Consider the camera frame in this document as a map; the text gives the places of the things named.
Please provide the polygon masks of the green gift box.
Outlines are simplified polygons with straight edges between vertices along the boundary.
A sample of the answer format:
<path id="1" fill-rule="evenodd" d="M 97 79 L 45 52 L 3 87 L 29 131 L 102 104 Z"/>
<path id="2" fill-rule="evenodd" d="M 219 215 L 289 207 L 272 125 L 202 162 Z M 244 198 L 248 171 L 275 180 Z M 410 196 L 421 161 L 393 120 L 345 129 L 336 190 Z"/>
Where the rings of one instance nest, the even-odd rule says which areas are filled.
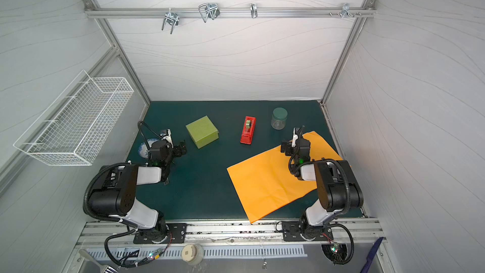
<path id="1" fill-rule="evenodd" d="M 198 149 L 211 144 L 219 138 L 219 131 L 208 116 L 186 125 L 186 129 Z"/>

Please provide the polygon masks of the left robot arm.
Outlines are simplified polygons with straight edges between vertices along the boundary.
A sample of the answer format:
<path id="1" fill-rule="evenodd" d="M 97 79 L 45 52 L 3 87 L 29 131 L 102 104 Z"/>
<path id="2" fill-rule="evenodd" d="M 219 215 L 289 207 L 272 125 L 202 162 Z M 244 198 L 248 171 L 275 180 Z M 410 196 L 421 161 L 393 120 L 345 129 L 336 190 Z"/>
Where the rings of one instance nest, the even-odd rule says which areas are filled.
<path id="1" fill-rule="evenodd" d="M 138 201 L 136 189 L 167 183 L 174 159 L 187 154 L 186 142 L 174 144 L 169 129 L 157 133 L 144 121 L 137 127 L 147 149 L 147 163 L 102 166 L 85 191 L 83 211 L 96 220 L 120 222 L 134 230 L 164 236 L 168 232 L 164 215 Z"/>

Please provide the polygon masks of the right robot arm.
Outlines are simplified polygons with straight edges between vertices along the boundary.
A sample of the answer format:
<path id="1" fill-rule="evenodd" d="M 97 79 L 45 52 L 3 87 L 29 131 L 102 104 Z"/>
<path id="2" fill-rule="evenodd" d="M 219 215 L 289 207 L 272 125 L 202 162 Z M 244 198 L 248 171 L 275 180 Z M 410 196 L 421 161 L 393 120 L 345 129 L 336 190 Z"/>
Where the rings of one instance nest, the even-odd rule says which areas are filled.
<path id="1" fill-rule="evenodd" d="M 303 130 L 304 126 L 294 128 L 292 139 L 282 142 L 280 151 L 289 157 L 290 174 L 317 184 L 318 200 L 305 210 L 298 225 L 301 236 L 310 241 L 331 230 L 337 217 L 362 207 L 364 198 L 351 165 L 342 159 L 313 159 Z"/>

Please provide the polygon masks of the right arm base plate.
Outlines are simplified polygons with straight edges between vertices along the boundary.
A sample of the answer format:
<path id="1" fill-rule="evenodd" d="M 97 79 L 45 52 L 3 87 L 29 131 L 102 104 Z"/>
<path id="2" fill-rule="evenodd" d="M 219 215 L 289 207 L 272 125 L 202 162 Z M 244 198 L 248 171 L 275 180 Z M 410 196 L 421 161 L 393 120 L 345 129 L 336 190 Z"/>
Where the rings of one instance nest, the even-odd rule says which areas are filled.
<path id="1" fill-rule="evenodd" d="M 330 228 L 305 225 L 299 221 L 280 221 L 275 226 L 275 231 L 282 233 L 285 242 L 333 241 Z"/>

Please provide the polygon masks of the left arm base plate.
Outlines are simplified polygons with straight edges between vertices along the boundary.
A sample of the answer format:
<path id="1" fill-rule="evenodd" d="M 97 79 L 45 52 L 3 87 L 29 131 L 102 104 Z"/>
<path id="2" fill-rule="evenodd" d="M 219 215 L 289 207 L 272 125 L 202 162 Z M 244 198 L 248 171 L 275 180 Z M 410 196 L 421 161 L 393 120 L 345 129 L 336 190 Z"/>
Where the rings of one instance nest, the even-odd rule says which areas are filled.
<path id="1" fill-rule="evenodd" d="M 161 231 L 154 229 L 140 230 L 135 234 L 134 244 L 184 243 L 188 225 L 186 223 L 167 223 Z"/>

